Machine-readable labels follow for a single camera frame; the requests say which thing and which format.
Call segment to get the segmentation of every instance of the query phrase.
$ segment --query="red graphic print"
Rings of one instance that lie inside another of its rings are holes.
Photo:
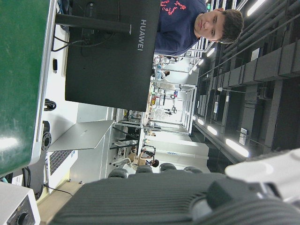
[[[170,0],[160,2],[160,6],[162,7],[162,11],[168,12],[168,15],[172,15],[176,9],[180,8],[181,10],[185,10],[187,7],[182,5],[178,0],[174,3],[175,6],[173,8],[166,7]]]

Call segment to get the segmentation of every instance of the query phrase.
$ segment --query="knob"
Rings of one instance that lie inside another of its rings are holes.
[[[18,223],[18,225],[26,225],[26,224],[28,224],[29,219],[30,219],[30,217],[29,217],[28,213],[24,212],[18,217],[17,223]]]

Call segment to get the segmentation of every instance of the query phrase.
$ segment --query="white device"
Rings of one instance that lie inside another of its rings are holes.
[[[300,200],[300,149],[278,154],[257,161],[230,165],[226,167],[225,173],[247,183],[272,184],[284,202],[296,202]]]
[[[96,149],[113,123],[114,120],[76,123],[51,144],[46,158],[48,186],[56,188],[78,159],[77,150]]]
[[[41,221],[33,190],[0,182],[0,225],[38,225]]]

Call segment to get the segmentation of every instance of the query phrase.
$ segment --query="navy t-shirt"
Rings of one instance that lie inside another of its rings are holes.
[[[155,53],[180,55],[197,41],[194,25],[206,13],[204,0],[161,0]]]

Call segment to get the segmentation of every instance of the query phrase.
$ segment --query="monitor back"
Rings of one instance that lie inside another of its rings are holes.
[[[70,28],[66,100],[145,112],[160,0],[74,0],[73,15],[131,24],[131,35]]]

